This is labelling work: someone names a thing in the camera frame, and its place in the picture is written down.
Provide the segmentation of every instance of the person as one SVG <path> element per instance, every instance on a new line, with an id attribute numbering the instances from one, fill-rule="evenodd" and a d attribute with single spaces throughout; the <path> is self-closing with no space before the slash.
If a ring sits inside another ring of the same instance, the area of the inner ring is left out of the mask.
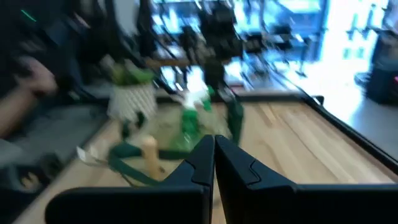
<path id="1" fill-rule="evenodd" d="M 17 85 L 0 99 L 0 138 L 11 134 L 39 102 L 39 96 L 53 95 L 58 86 L 54 75 L 43 64 L 32 57 L 21 57 L 30 71 L 28 77 L 13 74 Z"/>

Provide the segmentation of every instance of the white woven basket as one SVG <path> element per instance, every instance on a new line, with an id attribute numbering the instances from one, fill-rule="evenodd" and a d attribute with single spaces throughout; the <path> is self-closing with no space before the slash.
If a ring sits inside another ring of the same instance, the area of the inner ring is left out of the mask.
<path id="1" fill-rule="evenodd" d="M 142 112 L 149 119 L 155 115 L 156 110 L 155 88 L 152 82 L 146 85 L 114 86 L 108 106 L 108 116 L 111 118 L 135 122 L 137 112 Z"/>

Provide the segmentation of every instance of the wooden block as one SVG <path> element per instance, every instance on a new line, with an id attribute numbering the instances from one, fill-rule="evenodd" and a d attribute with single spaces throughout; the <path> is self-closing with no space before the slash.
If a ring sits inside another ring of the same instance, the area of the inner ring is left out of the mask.
<path id="1" fill-rule="evenodd" d="M 160 180 L 159 150 L 156 139 L 152 136 L 145 137 L 142 140 L 141 149 L 149 175 L 155 180 Z"/>

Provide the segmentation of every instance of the green strap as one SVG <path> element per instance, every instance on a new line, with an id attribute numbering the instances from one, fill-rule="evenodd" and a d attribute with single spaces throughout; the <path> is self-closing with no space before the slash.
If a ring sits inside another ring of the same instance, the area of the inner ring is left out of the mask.
<path id="1" fill-rule="evenodd" d="M 180 160 L 185 159 L 189 155 L 189 152 L 178 152 L 178 151 L 166 151 L 159 150 L 159 159 L 167 159 L 167 160 Z M 146 185 L 156 185 L 159 183 L 158 180 L 155 180 L 151 177 L 148 177 L 141 171 L 127 165 L 123 162 L 124 158 L 132 158 L 132 157 L 141 157 L 141 150 L 132 146 L 126 142 L 122 142 L 120 145 L 113 147 L 108 156 L 108 165 L 112 170 L 116 170 L 128 177 L 131 177 L 139 182 Z"/>

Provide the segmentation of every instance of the green leaves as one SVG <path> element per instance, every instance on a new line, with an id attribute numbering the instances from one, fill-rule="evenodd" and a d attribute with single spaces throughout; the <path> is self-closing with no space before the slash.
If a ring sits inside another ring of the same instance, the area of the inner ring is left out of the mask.
<path id="1" fill-rule="evenodd" d="M 155 74 L 150 70 L 139 68 L 127 68 L 117 63 L 113 67 L 112 81 L 117 86 L 143 85 L 151 82 Z"/>

